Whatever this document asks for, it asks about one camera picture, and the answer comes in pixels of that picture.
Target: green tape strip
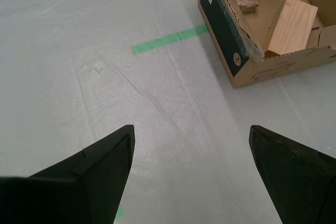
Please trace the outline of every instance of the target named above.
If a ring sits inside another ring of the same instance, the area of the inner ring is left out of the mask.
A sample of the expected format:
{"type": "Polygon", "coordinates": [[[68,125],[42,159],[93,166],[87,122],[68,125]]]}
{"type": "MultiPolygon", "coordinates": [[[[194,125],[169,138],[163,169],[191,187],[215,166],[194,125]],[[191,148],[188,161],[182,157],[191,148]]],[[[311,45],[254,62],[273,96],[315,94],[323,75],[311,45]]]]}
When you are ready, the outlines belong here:
{"type": "Polygon", "coordinates": [[[122,209],[122,206],[119,205],[118,207],[118,211],[117,214],[115,215],[115,219],[114,220],[119,220],[121,217],[123,217],[125,215],[124,210],[122,209]]]}
{"type": "Polygon", "coordinates": [[[209,32],[209,30],[206,27],[206,25],[197,26],[195,28],[191,28],[185,31],[179,31],[176,34],[170,34],[167,36],[163,36],[161,38],[157,38],[154,40],[147,41],[145,43],[135,45],[133,46],[133,54],[135,55],[141,54],[143,52],[146,52],[146,51],[149,51],[155,48],[159,48],[159,47],[164,47],[168,44],[172,44],[180,40],[184,40],[184,39],[189,39],[189,38],[195,37],[200,34],[205,34],[207,32],[209,32]]]}

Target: floor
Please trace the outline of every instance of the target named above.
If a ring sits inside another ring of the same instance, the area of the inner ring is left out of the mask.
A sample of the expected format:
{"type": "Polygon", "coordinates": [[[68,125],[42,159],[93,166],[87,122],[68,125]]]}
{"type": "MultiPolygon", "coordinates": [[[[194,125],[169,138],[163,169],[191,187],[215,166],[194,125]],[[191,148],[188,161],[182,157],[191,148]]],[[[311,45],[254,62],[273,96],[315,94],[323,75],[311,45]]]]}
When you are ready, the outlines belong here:
{"type": "Polygon", "coordinates": [[[336,157],[335,64],[234,89],[197,0],[0,0],[0,175],[29,176],[125,124],[132,171],[117,224],[281,224],[253,124],[336,157]]]}

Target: wrinkle in plastic sheet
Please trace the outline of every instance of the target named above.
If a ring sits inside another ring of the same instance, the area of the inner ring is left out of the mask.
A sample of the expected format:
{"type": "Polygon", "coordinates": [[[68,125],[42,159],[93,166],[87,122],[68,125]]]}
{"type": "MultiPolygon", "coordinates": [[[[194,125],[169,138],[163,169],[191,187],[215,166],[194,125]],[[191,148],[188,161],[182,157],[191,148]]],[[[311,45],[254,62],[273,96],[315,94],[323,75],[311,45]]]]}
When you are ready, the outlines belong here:
{"type": "Polygon", "coordinates": [[[0,174],[29,176],[134,124],[116,223],[281,223],[248,146],[260,124],[335,156],[329,64],[233,89],[197,0],[0,0],[0,174]]]}

